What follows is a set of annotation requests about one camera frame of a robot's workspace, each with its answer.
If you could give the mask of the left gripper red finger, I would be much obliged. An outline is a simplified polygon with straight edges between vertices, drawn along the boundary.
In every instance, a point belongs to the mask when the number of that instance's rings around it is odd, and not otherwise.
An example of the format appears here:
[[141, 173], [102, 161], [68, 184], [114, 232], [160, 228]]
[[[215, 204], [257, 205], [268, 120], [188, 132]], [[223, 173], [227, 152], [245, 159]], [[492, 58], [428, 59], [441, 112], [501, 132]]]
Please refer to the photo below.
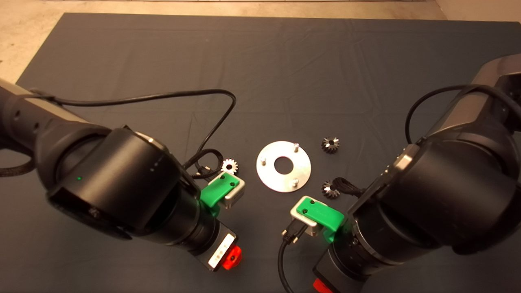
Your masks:
[[233, 246], [229, 249], [223, 258], [222, 268], [231, 270], [236, 267], [242, 260], [242, 249], [239, 246]]

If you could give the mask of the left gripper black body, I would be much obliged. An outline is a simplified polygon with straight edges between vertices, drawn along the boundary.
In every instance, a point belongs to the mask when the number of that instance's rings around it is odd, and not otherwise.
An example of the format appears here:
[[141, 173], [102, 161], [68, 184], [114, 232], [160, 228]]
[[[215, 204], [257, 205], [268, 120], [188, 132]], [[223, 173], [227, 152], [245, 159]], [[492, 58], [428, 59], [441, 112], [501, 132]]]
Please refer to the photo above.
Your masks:
[[238, 241], [238, 236], [218, 219], [202, 228], [190, 254], [208, 271], [218, 271]]

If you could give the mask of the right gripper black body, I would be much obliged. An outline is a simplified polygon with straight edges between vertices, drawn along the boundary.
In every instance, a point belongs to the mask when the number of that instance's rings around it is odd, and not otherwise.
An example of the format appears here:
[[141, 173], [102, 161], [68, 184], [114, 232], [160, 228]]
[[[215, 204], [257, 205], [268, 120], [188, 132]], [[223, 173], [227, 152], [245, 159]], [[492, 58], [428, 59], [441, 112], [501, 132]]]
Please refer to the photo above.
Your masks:
[[360, 293], [363, 278], [344, 266], [333, 249], [327, 249], [313, 267], [316, 278], [333, 293]]

